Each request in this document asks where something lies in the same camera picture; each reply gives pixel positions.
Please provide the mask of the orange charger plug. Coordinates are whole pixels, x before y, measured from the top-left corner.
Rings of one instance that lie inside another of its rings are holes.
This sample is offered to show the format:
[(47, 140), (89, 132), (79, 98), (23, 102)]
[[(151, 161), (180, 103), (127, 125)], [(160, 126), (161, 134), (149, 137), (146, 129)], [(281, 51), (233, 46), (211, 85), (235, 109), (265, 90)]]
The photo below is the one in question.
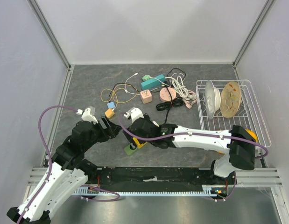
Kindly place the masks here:
[(109, 119), (111, 118), (113, 115), (115, 114), (114, 110), (109, 108), (108, 110), (106, 110), (105, 112), (105, 116)]

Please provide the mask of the yellow cube socket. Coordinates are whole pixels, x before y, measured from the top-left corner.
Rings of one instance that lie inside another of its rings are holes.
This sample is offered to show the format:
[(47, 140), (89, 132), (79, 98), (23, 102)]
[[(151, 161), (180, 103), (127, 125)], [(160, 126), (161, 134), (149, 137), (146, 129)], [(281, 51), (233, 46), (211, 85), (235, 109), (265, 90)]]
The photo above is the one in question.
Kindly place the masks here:
[(146, 141), (139, 140), (138, 138), (133, 137), (134, 145), (136, 148), (140, 149), (147, 144)]

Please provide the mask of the green power strip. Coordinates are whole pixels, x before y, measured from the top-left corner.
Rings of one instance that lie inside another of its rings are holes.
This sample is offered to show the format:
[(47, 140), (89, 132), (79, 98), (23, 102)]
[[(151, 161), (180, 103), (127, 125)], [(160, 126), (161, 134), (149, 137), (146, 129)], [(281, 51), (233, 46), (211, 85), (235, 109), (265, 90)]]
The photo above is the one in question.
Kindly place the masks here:
[[(155, 122), (153, 122), (153, 123), (160, 128), (159, 137), (162, 136), (161, 126), (158, 125), (158, 124), (156, 124)], [(123, 133), (124, 133), (126, 139), (129, 141), (129, 145), (124, 148), (124, 151), (126, 152), (127, 155), (132, 155), (132, 154), (134, 154), (136, 151), (139, 150), (138, 148), (135, 147), (134, 141), (133, 141), (132, 138), (135, 137), (135, 138), (138, 138), (138, 139), (139, 139), (139, 136), (136, 136), (136, 135), (134, 135), (134, 134), (133, 134), (133, 135), (130, 135), (130, 134), (128, 134), (128, 133), (125, 132), (125, 131), (123, 131)], [(156, 148), (167, 148), (166, 142), (165, 142), (164, 140), (149, 140), (149, 141), (146, 140), (146, 142), (147, 142), (147, 144), (150, 144), (150, 145), (152, 145), (152, 146), (154, 146), (154, 147), (156, 147)]]

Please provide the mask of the pink round socket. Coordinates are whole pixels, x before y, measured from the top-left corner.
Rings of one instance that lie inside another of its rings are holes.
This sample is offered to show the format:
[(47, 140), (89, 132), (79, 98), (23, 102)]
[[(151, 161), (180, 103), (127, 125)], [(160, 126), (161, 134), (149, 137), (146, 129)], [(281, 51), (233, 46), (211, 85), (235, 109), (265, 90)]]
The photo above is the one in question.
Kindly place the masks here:
[(171, 87), (162, 88), (159, 92), (159, 98), (162, 102), (174, 100), (177, 96), (176, 91)]

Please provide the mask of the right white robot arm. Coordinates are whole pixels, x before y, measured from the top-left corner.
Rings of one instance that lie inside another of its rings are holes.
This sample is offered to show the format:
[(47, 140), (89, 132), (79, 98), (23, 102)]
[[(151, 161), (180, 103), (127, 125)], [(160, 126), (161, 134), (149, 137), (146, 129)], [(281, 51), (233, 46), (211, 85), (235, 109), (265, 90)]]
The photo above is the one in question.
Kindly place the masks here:
[(254, 170), (257, 142), (241, 126), (219, 131), (190, 129), (175, 124), (157, 126), (146, 116), (135, 119), (129, 128), (124, 128), (124, 132), (162, 149), (193, 147), (221, 153), (222, 157), (214, 161), (208, 173), (210, 181), (215, 184), (236, 170)]

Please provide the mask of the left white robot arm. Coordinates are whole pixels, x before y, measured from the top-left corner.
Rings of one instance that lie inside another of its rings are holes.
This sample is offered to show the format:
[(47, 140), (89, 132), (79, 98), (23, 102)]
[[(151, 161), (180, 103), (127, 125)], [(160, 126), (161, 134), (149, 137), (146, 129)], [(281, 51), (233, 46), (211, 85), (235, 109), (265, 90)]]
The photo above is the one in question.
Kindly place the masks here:
[(17, 224), (49, 224), (53, 211), (47, 205), (60, 205), (53, 198), (57, 189), (66, 200), (73, 191), (85, 183), (94, 183), (98, 176), (98, 167), (85, 159), (85, 153), (96, 143), (115, 138), (121, 127), (102, 118), (100, 122), (80, 121), (72, 129), (71, 135), (56, 149), (49, 160), (49, 166), (33, 193), (18, 207), (8, 210), (7, 216)]

